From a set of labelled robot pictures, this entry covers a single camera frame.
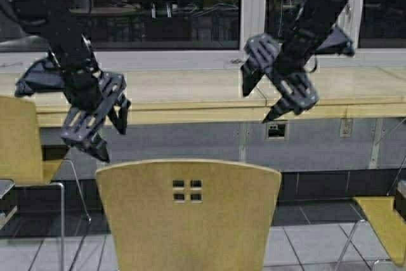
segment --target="wall outlet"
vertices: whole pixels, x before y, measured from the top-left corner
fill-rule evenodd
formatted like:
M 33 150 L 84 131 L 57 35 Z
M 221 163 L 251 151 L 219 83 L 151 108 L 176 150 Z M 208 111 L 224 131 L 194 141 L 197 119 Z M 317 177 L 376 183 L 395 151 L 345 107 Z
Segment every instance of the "wall outlet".
M 351 138 L 353 119 L 341 119 L 340 138 Z

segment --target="electrical outlet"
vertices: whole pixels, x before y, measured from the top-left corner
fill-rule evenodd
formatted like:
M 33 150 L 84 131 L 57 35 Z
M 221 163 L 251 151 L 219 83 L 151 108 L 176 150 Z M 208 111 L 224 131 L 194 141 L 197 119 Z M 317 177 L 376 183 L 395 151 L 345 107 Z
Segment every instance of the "electrical outlet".
M 267 140 L 286 140 L 287 139 L 287 121 L 273 121 L 266 124 Z
M 340 138 L 351 138 L 353 119 L 341 119 Z

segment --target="metal chair leg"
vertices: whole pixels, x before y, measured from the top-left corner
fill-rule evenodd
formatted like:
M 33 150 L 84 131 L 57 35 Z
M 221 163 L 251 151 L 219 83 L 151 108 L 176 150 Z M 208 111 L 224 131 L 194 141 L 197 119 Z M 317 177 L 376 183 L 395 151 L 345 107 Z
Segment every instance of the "metal chair leg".
M 399 177 L 400 177 L 400 173 L 402 172 L 402 169 L 405 167 L 405 163 L 406 163 L 406 155 L 403 158 L 403 161 L 399 167 L 398 173 L 396 174 L 395 179 L 393 180 L 393 183 L 391 184 L 391 187 L 389 188 L 388 192 L 386 193 L 387 196 L 389 196 L 393 190 L 393 188 L 396 186 L 396 182 L 398 181 Z
M 86 214 L 86 218 L 88 219 L 88 223 L 91 223 L 91 217 L 88 211 L 88 207 L 86 206 L 86 202 L 84 201 L 84 196 L 83 196 L 83 191 L 82 191 L 82 187 L 81 184 L 79 183 L 79 179 L 77 178 L 77 174 L 76 174 L 76 169 L 75 169 L 75 165 L 72 162 L 72 160 L 70 159 L 64 159 L 65 162 L 69 163 L 71 168 L 72 168 L 72 172 L 75 176 L 75 180 L 76 180 L 76 185 L 77 185 L 77 190 L 79 191 L 79 195 L 81 197 L 81 201 L 82 201 L 82 206 L 83 206 L 83 210 Z
M 65 270 L 65 186 L 60 182 L 50 183 L 61 189 L 61 261 L 60 270 Z
M 344 249 L 343 249 L 343 251 L 341 252 L 340 257 L 338 258 L 338 261 L 337 261 L 337 264 L 336 264 L 336 267 L 335 267 L 334 271 L 338 271 L 338 268 L 340 267 L 340 264 L 341 264 L 341 262 L 343 261 L 345 252 L 347 251 L 348 247 L 350 246 L 351 240 L 352 240 L 352 238 L 354 237 L 355 231 L 357 230 L 358 226 L 359 226 L 361 223 L 365 223 L 365 222 L 366 222 L 365 219 L 361 219 L 361 220 L 358 220 L 358 221 L 354 224 L 353 228 L 351 229 L 350 236 L 348 236 L 348 239 L 347 239 L 347 242 L 346 242 L 346 244 L 345 244 L 345 246 L 344 246 Z

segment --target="wooden chair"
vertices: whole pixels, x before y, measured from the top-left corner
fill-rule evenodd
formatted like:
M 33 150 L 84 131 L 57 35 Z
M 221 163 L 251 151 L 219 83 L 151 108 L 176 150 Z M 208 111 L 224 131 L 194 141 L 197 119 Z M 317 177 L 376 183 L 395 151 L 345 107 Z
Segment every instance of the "wooden chair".
M 392 261 L 397 267 L 403 267 L 406 270 L 406 222 L 393 208 L 394 197 L 355 197 L 354 200 L 362 208 L 367 219 L 358 221 L 352 228 L 336 265 L 336 271 L 355 235 L 357 227 L 367 220 L 391 258 L 390 260 L 375 261 L 372 270 L 375 270 L 376 266 L 383 261 Z
M 42 151 L 36 106 L 34 103 L 0 96 L 0 179 L 13 180 L 16 187 L 56 186 L 61 190 L 61 270 L 64 269 L 65 189 L 52 178 L 63 161 L 70 163 L 88 221 L 86 208 L 76 170 L 71 160 L 64 159 L 66 150 Z
M 260 271 L 281 174 L 173 159 L 97 171 L 120 271 Z

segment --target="chair backrest hole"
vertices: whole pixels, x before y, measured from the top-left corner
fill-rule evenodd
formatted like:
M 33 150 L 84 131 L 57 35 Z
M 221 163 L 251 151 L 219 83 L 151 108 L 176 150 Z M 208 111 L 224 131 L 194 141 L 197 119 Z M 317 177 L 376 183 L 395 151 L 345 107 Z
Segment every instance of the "chair backrest hole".
M 190 200 L 192 203 L 200 203 L 202 202 L 202 194 L 191 194 Z
M 190 180 L 191 188 L 202 188 L 202 180 Z
M 184 180 L 173 180 L 172 181 L 173 188 L 184 188 L 185 181 Z
M 185 201 L 185 195 L 175 193 L 175 194 L 173 194 L 173 201 L 178 202 L 178 203 L 183 203 Z

